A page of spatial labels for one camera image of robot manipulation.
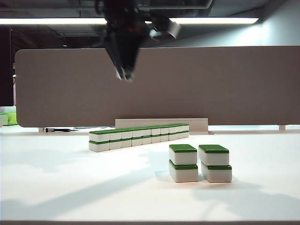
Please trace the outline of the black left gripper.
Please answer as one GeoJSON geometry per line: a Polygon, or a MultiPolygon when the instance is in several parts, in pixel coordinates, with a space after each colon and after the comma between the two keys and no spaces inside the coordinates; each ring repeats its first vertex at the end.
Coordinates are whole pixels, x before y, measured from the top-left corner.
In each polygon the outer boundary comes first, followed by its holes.
{"type": "Polygon", "coordinates": [[[105,49],[114,64],[119,80],[132,81],[140,45],[149,35],[146,21],[150,13],[104,13],[107,21],[104,33],[105,49]],[[110,38],[116,34],[115,48],[110,38]]]}

